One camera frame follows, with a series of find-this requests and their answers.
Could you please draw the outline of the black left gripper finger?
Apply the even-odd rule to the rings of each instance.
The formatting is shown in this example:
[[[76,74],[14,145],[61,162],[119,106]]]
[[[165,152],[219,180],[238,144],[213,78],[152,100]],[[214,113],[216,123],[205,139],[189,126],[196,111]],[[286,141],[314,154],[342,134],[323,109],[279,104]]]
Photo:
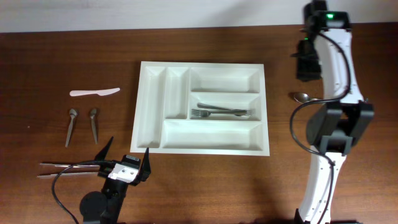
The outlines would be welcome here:
[[[106,155],[107,155],[107,153],[108,153],[108,151],[109,151],[109,149],[110,149],[110,147],[111,147],[111,145],[113,143],[113,139],[114,139],[114,137],[112,136],[109,139],[108,143],[105,145],[105,147],[102,148],[102,150],[100,150],[99,153],[97,153],[97,155],[95,156],[95,160],[96,161],[104,161],[106,159]]]
[[[151,175],[151,166],[149,160],[149,148],[146,149],[142,160],[141,168],[138,174],[138,178],[141,182],[145,182]]]

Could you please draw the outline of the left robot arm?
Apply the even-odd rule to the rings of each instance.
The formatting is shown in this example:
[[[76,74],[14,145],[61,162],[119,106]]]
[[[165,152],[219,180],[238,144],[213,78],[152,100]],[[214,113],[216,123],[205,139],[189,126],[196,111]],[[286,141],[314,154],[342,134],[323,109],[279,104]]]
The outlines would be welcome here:
[[[98,176],[105,179],[103,188],[86,194],[80,202],[84,223],[117,223],[129,186],[145,182],[150,174],[149,149],[142,159],[125,155],[120,161],[107,161],[112,144],[110,139],[95,156],[99,165]]]

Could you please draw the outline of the silver fork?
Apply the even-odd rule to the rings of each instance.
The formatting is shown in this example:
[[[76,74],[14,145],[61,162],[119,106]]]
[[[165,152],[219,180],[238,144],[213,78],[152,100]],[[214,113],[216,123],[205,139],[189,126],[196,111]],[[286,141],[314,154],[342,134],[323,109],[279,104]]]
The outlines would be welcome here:
[[[231,108],[225,108],[225,107],[220,107],[220,106],[212,106],[212,105],[207,105],[203,103],[197,103],[197,106],[199,108],[203,109],[210,109],[212,112],[223,112],[223,113],[251,113],[250,110],[237,110],[237,109],[231,109]]]
[[[250,116],[251,111],[247,110],[199,110],[199,109],[191,109],[190,114],[192,116],[197,116],[201,118],[206,118],[214,114],[224,114],[224,115],[234,115],[234,116]]]

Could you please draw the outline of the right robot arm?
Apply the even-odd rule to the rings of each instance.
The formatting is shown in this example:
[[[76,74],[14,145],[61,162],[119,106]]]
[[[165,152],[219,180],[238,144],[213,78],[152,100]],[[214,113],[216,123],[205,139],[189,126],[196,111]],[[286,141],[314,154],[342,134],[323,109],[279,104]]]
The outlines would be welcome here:
[[[326,1],[311,1],[303,9],[306,37],[297,45],[297,79],[322,80],[323,99],[308,120],[310,172],[303,202],[294,223],[331,223],[331,201],[341,166],[374,117],[373,105],[362,96],[351,55],[352,28],[347,12],[331,11]]]

